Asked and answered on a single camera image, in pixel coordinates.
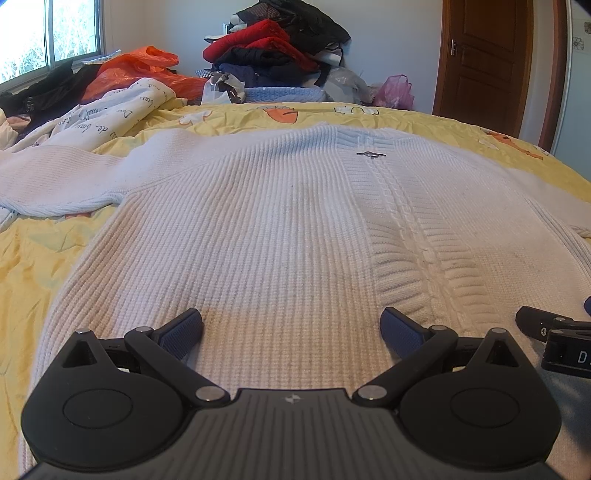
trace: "black garment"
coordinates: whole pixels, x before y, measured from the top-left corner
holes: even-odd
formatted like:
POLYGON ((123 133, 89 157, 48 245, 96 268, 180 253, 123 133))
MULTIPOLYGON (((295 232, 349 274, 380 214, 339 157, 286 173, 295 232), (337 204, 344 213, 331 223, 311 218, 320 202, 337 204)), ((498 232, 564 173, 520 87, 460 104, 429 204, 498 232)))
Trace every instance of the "black garment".
POLYGON ((231 73, 244 82, 246 88, 252 87, 301 87, 306 74, 294 63, 274 67, 252 67, 222 63, 219 70, 231 73))
POLYGON ((237 15, 248 25, 266 18, 276 21, 289 34, 295 48, 312 55, 331 43, 346 43, 351 39, 328 15, 302 0, 259 0, 237 15))
POLYGON ((78 105, 99 69, 100 65, 85 65, 74 74, 70 60, 28 89, 0 96, 0 108, 6 116, 31 115, 31 123, 21 133, 27 135, 78 105))
POLYGON ((324 63, 323 61, 320 61, 319 65, 320 65, 320 76, 318 77, 318 80, 316 80, 314 82, 314 85, 316 85, 317 87, 323 88, 324 85, 326 84, 326 80, 329 79, 330 69, 332 68, 332 65, 329 65, 328 63, 324 63))
POLYGON ((219 69, 223 64, 251 67, 252 72, 231 67, 226 69, 227 71, 223 70, 225 73, 232 73, 241 82, 246 82, 245 79, 248 79, 247 88, 250 86, 299 87, 308 75, 289 55, 285 55, 280 51, 262 50, 260 48, 232 47, 216 60, 213 68, 219 69), (252 78, 252 74, 262 77, 262 79, 255 80, 252 78))
POLYGON ((214 63, 214 67, 222 63, 232 65, 250 65, 251 67, 275 67, 294 63, 289 55, 280 51, 262 50, 260 48, 232 47, 214 63))

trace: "white wall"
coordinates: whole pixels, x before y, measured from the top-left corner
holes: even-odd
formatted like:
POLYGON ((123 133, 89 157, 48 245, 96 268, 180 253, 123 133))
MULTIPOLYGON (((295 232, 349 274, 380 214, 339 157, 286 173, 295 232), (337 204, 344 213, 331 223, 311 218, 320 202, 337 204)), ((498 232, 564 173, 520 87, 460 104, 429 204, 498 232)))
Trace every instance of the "white wall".
POLYGON ((123 52, 147 43, 145 0, 103 0, 105 53, 123 52))
MULTIPOLYGON (((307 0, 351 35, 346 66, 368 83, 406 74, 415 109, 431 113, 439 66, 441 0, 307 0)), ((148 42, 180 57, 179 73, 210 65, 203 60, 205 35, 256 0, 146 0, 148 42)))
POLYGON ((519 138, 537 145, 544 124, 554 56, 553 0, 534 0, 534 48, 530 86, 519 138))
MULTIPOLYGON (((572 2, 573 29, 578 19, 591 21, 578 4, 572 2)), ((583 35, 585 50, 591 50, 591 35, 583 35)), ((573 50, 569 94, 556 157, 591 180, 591 54, 573 50)))

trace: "ribbed knit texture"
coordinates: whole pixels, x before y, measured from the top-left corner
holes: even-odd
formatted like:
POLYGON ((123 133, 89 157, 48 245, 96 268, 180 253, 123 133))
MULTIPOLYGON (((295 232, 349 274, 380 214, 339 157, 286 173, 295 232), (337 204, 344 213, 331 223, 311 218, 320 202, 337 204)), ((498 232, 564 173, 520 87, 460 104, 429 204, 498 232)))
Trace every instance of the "ribbed knit texture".
MULTIPOLYGON (((37 147, 0 162, 0 205, 23 214, 111 202, 48 314, 32 385, 79 326, 120 337, 189 307, 205 322, 190 366, 233 393, 359 387, 391 365, 389 305, 461 335, 506 327, 538 362, 518 308, 582 319, 591 292, 589 247, 501 168, 391 129, 166 130, 126 158, 37 147)), ((589 382, 542 373, 566 427, 553 464, 588 478, 589 382)))

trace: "bed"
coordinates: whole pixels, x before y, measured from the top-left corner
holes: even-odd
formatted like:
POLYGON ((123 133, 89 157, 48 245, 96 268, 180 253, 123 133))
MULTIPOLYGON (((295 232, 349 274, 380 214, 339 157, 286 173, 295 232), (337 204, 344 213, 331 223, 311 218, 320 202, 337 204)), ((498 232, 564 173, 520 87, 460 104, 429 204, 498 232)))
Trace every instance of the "bed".
MULTIPOLYGON (((340 103, 180 106, 171 101, 151 112, 125 136, 95 153, 127 156, 164 129, 182 128, 197 135, 218 136, 257 130, 306 128, 325 122, 362 128, 395 128, 469 150, 498 165, 533 174, 543 185, 591 203, 591 183, 556 158, 526 142, 423 113, 340 103)), ((116 207, 59 218, 19 217, 0 233, 0 365, 2 365, 0 450, 5 452, 0 479, 18 476, 20 412, 26 401, 30 372, 44 319, 71 268, 116 207)), ((578 232, 591 244, 591 231, 578 232)), ((557 458, 551 463, 570 469, 557 458)), ((580 472, 591 473, 588 455, 578 457, 580 472)))

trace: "black clothing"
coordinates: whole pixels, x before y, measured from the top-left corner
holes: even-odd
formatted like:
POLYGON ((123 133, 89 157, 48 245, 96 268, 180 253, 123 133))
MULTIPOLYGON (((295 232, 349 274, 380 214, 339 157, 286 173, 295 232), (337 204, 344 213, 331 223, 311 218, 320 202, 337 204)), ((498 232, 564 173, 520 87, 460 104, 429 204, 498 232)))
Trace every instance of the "black clothing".
POLYGON ((260 0, 237 15, 248 25, 270 18, 289 34, 298 50, 317 54, 331 43, 346 43, 349 33, 328 15, 302 0, 260 0))
POLYGON ((30 115, 31 123, 21 134, 27 135, 78 105, 99 69, 100 65, 85 65, 74 73, 70 60, 29 88, 14 95, 8 92, 0 95, 0 108, 7 117, 30 115))
POLYGON ((252 67, 274 67, 294 63, 294 60, 289 55, 285 55, 280 51, 232 47, 216 60, 214 66, 221 65, 222 63, 250 65, 252 67))

